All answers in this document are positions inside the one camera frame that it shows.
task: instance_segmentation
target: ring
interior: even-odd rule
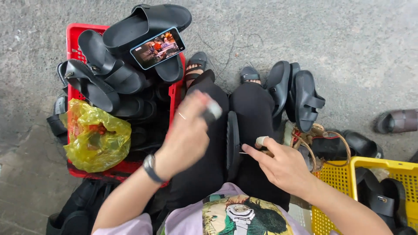
[[[181,113],[178,113],[184,120],[186,120],[186,118],[183,116],[183,115],[181,115]]]

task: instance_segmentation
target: black pants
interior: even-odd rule
[[[254,146],[260,136],[273,136],[272,111],[274,101],[259,84],[244,83],[228,98],[227,94],[211,78],[208,70],[192,82],[187,93],[200,90],[216,100],[223,110],[222,116],[208,129],[208,149],[198,162],[175,175],[167,200],[169,210],[186,207],[218,191],[225,183],[227,115],[235,111],[238,118],[240,142]],[[270,183],[258,162],[245,156],[233,182],[245,194],[265,200],[289,210],[290,194]]]

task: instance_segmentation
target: watch strap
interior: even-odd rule
[[[147,156],[147,158],[153,158],[154,161],[155,157],[153,154]],[[147,172],[148,176],[157,183],[164,183],[165,181],[162,180],[154,171],[154,168],[150,164],[144,164],[145,172]]]

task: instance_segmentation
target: video on phone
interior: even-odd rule
[[[178,31],[173,28],[131,51],[143,69],[154,65],[184,51],[184,44]]]

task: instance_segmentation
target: wristwatch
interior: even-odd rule
[[[164,183],[165,180],[162,180],[154,171],[155,156],[154,154],[149,154],[144,159],[144,170],[147,172],[148,176],[157,183]]]

